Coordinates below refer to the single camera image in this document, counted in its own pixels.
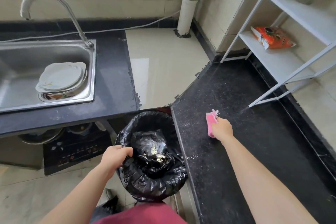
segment person's left hand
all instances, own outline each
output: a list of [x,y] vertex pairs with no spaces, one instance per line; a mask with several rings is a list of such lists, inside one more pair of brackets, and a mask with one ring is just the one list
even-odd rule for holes
[[101,158],[99,166],[107,171],[109,178],[114,174],[114,171],[121,166],[126,156],[133,156],[132,147],[124,147],[121,145],[110,146],[106,149]]

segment pink clothing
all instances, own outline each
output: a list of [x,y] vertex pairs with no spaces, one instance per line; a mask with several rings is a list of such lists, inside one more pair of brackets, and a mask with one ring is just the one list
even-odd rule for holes
[[218,123],[217,121],[217,114],[218,114],[218,110],[214,110],[212,109],[212,112],[208,112],[206,113],[206,117],[207,117],[207,123],[208,123],[208,136],[209,137],[212,137],[212,138],[215,138],[214,135],[212,134],[212,127],[211,127],[211,124],[213,123]]
[[116,213],[93,224],[187,224],[165,203],[147,203]]

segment black garbage bag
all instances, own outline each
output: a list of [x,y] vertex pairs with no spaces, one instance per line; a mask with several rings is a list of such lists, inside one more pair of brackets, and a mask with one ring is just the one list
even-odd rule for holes
[[187,180],[173,119],[164,112],[136,115],[118,134],[116,145],[133,148],[117,169],[124,188],[139,202],[160,202]]

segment sink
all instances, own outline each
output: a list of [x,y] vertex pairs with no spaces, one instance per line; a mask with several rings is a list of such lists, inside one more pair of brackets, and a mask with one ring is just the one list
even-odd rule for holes
[[[87,49],[82,40],[27,41],[0,44],[0,112],[77,104],[93,101],[95,92],[96,40]],[[78,95],[42,102],[35,89],[46,66],[84,62],[88,72],[85,89]]]

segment orange food package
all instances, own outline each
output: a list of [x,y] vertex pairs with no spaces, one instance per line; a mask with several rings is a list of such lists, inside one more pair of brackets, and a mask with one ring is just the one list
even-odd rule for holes
[[278,27],[251,27],[251,30],[266,50],[296,46]]

